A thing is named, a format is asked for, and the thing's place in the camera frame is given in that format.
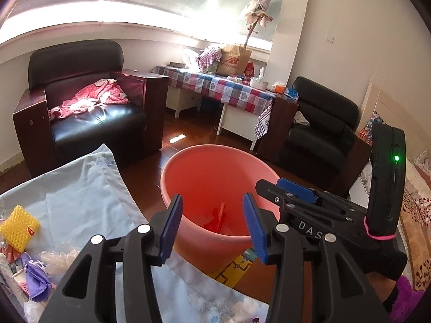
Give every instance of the yellow sponge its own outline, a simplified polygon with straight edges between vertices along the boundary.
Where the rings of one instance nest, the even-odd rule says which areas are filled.
[[[23,252],[29,240],[40,227],[37,218],[31,216],[24,208],[17,205],[12,214],[0,226],[3,237],[17,251]]]

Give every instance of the red plastic bag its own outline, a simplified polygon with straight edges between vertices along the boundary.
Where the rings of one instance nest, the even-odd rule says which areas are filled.
[[[254,63],[248,62],[246,68],[245,68],[245,78],[248,82],[250,82],[250,79],[254,77]]]
[[[221,203],[220,211],[217,211],[217,209],[213,210],[214,220],[204,224],[203,227],[208,231],[211,231],[214,233],[220,233],[221,226],[223,225],[223,220],[225,219],[225,215],[226,215],[225,203]]]

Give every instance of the pink rubber band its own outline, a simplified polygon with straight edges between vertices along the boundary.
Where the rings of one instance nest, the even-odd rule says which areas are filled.
[[[366,220],[366,217],[364,217],[364,226],[365,226],[365,231],[367,232],[367,234],[368,234],[368,236],[370,238],[375,239],[375,240],[391,240],[391,239],[394,239],[397,236],[396,234],[393,234],[391,236],[372,236],[370,234],[367,222],[365,222],[365,220]]]

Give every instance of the human hand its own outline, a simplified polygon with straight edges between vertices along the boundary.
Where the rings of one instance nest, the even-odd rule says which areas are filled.
[[[384,302],[389,297],[396,285],[396,281],[377,272],[367,273],[365,277],[367,277],[381,302]]]

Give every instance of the sleeve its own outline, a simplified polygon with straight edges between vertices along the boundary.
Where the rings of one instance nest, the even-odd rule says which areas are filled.
[[[416,292],[412,289],[409,280],[402,276],[383,306],[389,312],[393,323],[429,322],[431,288],[428,288],[426,292]]]

